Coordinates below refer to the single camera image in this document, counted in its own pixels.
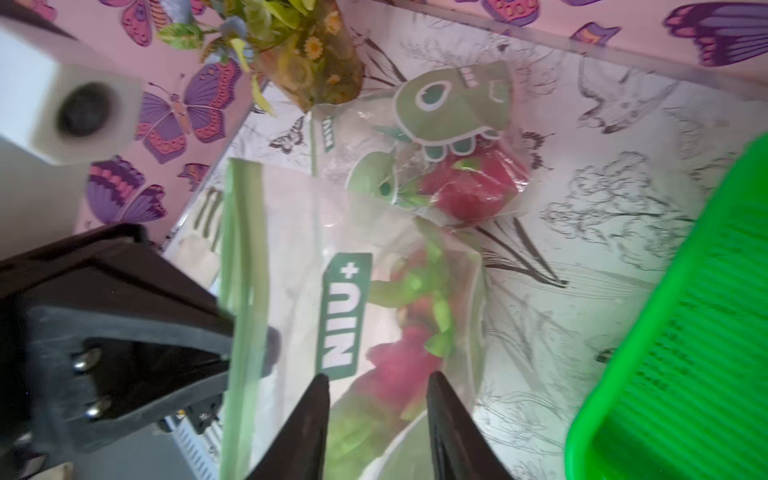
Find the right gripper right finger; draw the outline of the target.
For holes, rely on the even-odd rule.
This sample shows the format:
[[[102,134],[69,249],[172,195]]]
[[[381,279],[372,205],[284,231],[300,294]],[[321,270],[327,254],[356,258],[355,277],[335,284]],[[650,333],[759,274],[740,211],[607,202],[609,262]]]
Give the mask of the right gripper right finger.
[[[436,479],[513,479],[442,372],[430,375],[426,400]]]

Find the clear zip-top bag green seal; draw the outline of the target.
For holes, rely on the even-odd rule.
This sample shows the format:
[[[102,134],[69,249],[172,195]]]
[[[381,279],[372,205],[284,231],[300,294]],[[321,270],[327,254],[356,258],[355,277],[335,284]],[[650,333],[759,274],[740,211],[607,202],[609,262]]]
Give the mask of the clear zip-top bag green seal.
[[[221,478],[242,479],[256,466],[316,375],[329,379],[331,413],[352,381],[370,369],[365,349],[397,335],[393,314],[367,303],[370,284],[427,240],[479,254],[477,290],[484,299],[475,393],[462,398],[459,380],[439,371],[472,408],[484,370],[486,306],[483,259],[473,235],[302,172],[228,162],[218,300],[235,319],[234,370],[224,400]],[[359,479],[432,475],[425,409]]]

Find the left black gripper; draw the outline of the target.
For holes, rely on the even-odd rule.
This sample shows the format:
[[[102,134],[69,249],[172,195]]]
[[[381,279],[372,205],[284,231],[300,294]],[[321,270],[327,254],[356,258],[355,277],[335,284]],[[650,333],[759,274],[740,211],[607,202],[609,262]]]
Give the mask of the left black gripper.
[[[180,410],[202,433],[234,370],[234,322],[152,248],[109,225],[1,263],[1,476],[39,450],[99,450]]]

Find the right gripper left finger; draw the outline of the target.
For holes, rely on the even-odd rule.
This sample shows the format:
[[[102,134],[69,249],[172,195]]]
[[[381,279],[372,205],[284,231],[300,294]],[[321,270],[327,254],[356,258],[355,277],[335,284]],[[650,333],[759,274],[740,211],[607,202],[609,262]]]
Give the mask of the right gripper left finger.
[[[246,479],[322,479],[329,413],[329,379],[318,374]]]

